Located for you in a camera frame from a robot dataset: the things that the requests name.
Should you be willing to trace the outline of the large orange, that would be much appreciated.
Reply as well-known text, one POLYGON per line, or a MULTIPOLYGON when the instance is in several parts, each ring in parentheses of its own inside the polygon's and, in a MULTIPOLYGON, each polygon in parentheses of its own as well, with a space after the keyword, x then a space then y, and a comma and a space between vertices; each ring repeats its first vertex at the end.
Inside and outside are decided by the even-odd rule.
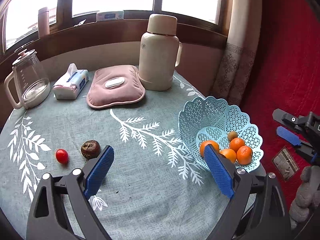
POLYGON ((217 142, 215 142, 213 140, 205 140, 205 141, 201 142, 200 149, 199 149, 200 156, 202 158, 204 158, 204 153, 205 153, 206 148, 213 148, 216 153, 220 152, 220 147, 217 142))

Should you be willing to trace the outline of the mandarin on table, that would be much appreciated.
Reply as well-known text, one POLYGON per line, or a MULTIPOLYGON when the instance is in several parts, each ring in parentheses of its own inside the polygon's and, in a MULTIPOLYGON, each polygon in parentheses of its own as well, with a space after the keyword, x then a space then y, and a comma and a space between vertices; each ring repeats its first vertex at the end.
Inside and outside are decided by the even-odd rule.
POLYGON ((241 146, 236 153, 237 161, 240 165, 248 165, 252 161, 253 151, 250 147, 241 146))

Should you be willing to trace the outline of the dark passion fruit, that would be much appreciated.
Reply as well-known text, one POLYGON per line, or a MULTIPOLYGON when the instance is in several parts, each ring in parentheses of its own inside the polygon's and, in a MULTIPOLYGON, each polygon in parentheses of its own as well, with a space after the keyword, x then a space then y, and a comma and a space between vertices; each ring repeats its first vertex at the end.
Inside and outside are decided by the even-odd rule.
POLYGON ((81 153, 88 160, 96 158, 100 151, 100 144, 96 140, 88 140, 81 146, 81 153))

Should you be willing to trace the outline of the small mandarin in basket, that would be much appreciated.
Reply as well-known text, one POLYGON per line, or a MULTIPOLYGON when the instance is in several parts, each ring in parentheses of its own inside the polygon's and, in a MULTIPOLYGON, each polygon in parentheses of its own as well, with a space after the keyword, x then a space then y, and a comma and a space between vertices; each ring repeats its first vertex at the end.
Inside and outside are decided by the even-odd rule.
POLYGON ((235 153, 241 148, 242 146, 245 146, 245 141, 241 138, 234 138, 230 143, 229 143, 229 148, 233 150, 235 153))

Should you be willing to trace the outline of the small brown longan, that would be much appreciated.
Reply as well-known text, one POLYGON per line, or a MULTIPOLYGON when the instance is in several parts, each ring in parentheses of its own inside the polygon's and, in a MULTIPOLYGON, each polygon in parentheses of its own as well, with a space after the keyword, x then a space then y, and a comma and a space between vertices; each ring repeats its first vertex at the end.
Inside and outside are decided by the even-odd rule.
POLYGON ((228 141, 231 142, 233 139, 237 138, 238 137, 238 134, 236 133, 236 131, 230 131, 228 134, 227 134, 227 138, 228 138, 228 141))

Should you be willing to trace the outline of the red cherry tomato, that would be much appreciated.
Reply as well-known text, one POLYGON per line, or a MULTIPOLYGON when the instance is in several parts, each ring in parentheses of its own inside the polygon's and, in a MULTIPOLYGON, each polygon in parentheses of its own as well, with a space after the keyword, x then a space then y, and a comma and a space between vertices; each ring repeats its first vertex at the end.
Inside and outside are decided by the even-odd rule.
POLYGON ((66 150, 58 149, 55 152, 55 157, 59 163, 62 165, 67 165, 69 161, 69 156, 66 150))

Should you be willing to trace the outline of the light blue plastic fruit basket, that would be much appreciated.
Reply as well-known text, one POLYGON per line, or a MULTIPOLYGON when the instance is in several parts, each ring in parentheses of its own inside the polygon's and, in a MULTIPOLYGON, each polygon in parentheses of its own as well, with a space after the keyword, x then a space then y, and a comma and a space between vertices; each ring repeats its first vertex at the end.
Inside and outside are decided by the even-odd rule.
POLYGON ((229 105, 224 99, 208 96, 187 101, 178 115, 178 131, 188 152, 206 171, 209 171, 209 168, 200 155, 201 143, 213 140, 220 149, 229 148, 227 135, 231 131, 236 132, 246 146, 253 150, 250 164, 240 165, 236 162, 237 168, 242 167, 247 172, 252 172, 260 166, 264 155, 261 149, 263 139, 259 135, 258 127, 250 122, 248 114, 236 105, 229 105))

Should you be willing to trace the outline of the green leaf-pattern tablecloth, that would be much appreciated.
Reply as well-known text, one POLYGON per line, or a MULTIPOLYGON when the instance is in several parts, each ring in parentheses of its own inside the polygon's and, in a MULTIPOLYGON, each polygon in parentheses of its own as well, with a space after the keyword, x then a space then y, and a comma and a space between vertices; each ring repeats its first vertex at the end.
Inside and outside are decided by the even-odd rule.
POLYGON ((178 133, 178 114, 199 91, 180 74, 172 88, 148 91, 142 101, 95 110, 88 88, 74 101, 50 94, 38 107, 14 110, 1 131, 1 209, 26 236, 31 202, 44 173, 82 168, 88 140, 114 149, 114 162, 89 199, 112 239, 205 239, 228 198, 195 163, 178 133), (67 151, 67 165, 55 157, 67 151))

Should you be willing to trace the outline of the beige patterned curtain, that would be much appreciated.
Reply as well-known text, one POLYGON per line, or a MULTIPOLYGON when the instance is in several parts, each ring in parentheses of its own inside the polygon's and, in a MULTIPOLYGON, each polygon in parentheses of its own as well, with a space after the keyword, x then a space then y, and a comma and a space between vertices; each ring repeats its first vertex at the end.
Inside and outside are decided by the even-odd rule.
POLYGON ((233 0, 227 42, 210 94, 240 105, 255 60, 262 0, 233 0))

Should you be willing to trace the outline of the grey plush toy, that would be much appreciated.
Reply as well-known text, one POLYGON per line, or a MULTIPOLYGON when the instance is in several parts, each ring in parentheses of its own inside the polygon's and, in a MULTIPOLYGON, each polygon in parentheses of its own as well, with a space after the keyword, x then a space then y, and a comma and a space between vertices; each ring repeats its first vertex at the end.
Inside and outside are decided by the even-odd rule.
POLYGON ((319 206, 319 166, 307 166, 301 175, 301 185, 289 209, 292 228, 306 221, 310 208, 319 206))

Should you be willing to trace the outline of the tissue pack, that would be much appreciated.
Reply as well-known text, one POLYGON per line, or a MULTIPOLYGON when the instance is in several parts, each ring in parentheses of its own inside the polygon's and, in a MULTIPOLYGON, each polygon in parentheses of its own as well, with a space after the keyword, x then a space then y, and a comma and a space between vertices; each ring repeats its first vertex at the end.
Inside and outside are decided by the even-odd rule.
POLYGON ((89 81, 89 72, 78 69, 71 63, 67 72, 53 85, 53 92, 57 100, 75 100, 89 81))

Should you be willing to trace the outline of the pink hot water bag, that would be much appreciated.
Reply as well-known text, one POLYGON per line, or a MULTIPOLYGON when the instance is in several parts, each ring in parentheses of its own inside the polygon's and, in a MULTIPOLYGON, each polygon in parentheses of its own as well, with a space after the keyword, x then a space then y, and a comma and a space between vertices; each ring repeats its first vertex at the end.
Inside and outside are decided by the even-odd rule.
POLYGON ((87 94, 87 104, 93 109, 105 109, 117 105, 139 102, 145 96, 138 68, 118 65, 95 71, 87 94))

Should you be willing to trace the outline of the glass electric kettle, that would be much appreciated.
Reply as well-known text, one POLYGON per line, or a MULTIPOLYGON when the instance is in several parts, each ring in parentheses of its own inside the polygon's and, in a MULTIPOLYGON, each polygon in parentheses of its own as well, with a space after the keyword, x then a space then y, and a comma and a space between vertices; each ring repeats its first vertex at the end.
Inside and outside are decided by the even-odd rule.
POLYGON ((14 109, 30 109, 41 104, 50 93, 50 82, 39 61, 36 50, 24 49, 12 64, 12 72, 4 80, 4 90, 14 109), (9 88, 14 81, 18 101, 9 88))

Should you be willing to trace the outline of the cream thermos flask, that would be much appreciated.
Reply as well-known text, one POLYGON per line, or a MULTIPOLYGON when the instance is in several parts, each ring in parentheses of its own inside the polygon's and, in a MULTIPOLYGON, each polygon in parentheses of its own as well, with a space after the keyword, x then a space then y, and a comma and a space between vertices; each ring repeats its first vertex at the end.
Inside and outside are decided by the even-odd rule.
POLYGON ((139 79, 147 90, 164 91, 172 86, 175 68, 180 64, 182 44, 176 36, 177 18, 152 14, 142 35, 139 79))

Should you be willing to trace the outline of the pink tumbler on windowsill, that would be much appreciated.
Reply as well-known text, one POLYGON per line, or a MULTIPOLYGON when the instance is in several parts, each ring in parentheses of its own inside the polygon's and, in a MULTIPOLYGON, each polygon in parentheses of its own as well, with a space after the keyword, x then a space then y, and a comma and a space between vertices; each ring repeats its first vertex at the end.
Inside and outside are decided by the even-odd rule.
POLYGON ((49 10, 47 7, 41 8, 38 12, 38 35, 43 38, 50 34, 49 10))

